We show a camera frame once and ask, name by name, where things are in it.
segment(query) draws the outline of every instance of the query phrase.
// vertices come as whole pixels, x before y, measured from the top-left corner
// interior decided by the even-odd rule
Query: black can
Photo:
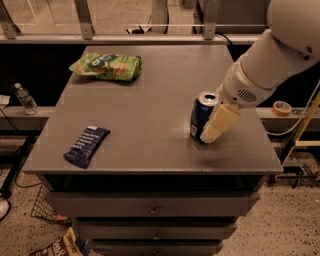
[[[220,104],[219,95],[211,91],[200,92],[198,98],[194,101],[191,121],[190,121],[190,135],[200,143],[201,133],[214,107]]]

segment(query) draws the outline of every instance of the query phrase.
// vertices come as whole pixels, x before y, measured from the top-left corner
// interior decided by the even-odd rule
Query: clear water bottle
[[[19,83],[14,84],[14,87],[15,87],[15,94],[19,99],[19,101],[21,102],[22,106],[25,108],[27,114],[29,115],[37,114],[39,112],[37,103],[34,101],[29,91]]]

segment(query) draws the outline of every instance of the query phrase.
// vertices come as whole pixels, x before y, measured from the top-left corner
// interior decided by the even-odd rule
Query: black mesh basket
[[[35,203],[31,210],[31,217],[42,219],[50,224],[71,225],[70,219],[61,218],[45,200],[48,190],[41,185]]]

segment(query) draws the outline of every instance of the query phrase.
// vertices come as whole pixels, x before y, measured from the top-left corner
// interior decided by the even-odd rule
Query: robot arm
[[[201,134],[214,142],[285,80],[320,61],[320,0],[272,0],[267,29],[227,71],[216,90],[223,104],[211,113]]]

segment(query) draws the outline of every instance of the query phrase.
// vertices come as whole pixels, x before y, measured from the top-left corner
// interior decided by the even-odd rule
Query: drawer
[[[161,255],[203,255],[212,256],[219,253],[223,247],[222,242],[215,241],[109,241],[93,240],[92,249],[96,253],[106,255],[139,255],[139,256],[161,256]]]
[[[69,217],[244,216],[256,192],[50,192],[48,203]]]
[[[235,223],[217,223],[210,220],[147,218],[113,221],[74,221],[73,227],[83,238],[89,239],[190,239],[223,240],[236,230]]]

